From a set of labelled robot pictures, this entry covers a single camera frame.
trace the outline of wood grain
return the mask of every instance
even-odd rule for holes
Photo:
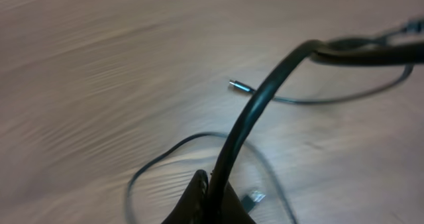
[[[124,223],[137,168],[200,131],[228,132],[258,85],[310,38],[371,34],[423,12],[422,0],[0,0],[0,222]],[[399,69],[306,62],[282,95],[326,97]],[[401,87],[319,107],[272,103],[249,139],[308,223],[422,223],[424,70]],[[160,223],[222,140],[201,139],[138,181],[141,223]],[[252,155],[231,182],[268,197],[258,223],[287,223]]]

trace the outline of wooden surface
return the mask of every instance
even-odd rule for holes
[[[124,223],[137,168],[184,137],[228,132],[258,85],[310,38],[371,34],[423,0],[0,0],[0,223]],[[325,97],[399,72],[306,62],[281,94]],[[286,186],[302,224],[424,219],[424,70],[340,105],[272,103],[249,139]],[[140,223],[160,223],[223,141],[201,139],[142,176]],[[252,216],[287,223],[242,151],[231,182],[268,197]]]

